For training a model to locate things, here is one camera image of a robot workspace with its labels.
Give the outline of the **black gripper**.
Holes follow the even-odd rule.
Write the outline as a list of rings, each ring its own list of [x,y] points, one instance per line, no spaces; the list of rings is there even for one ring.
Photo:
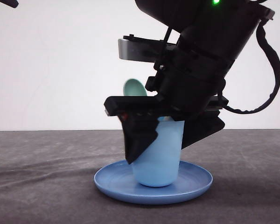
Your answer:
[[[222,38],[194,39],[180,35],[176,49],[153,63],[156,74],[147,79],[150,96],[110,96],[105,100],[109,116],[121,121],[125,158],[133,163],[156,140],[158,117],[170,116],[184,123],[182,149],[222,130],[225,123],[218,117],[217,95],[225,85],[225,76],[236,59],[236,47]]]

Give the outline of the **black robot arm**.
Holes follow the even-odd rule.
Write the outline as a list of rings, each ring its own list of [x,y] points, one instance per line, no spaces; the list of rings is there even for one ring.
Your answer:
[[[118,40],[119,57],[151,62],[156,75],[145,88],[155,96],[110,96],[104,105],[123,127],[125,157],[133,163],[157,138],[159,117],[184,121],[182,147],[187,147],[224,128],[219,110],[228,106],[223,97],[225,76],[250,36],[271,64],[275,87],[269,99],[254,112],[267,108],[280,87],[280,59],[268,44],[265,24],[274,11],[261,0],[138,0],[137,7],[180,34],[177,43],[125,35]]]

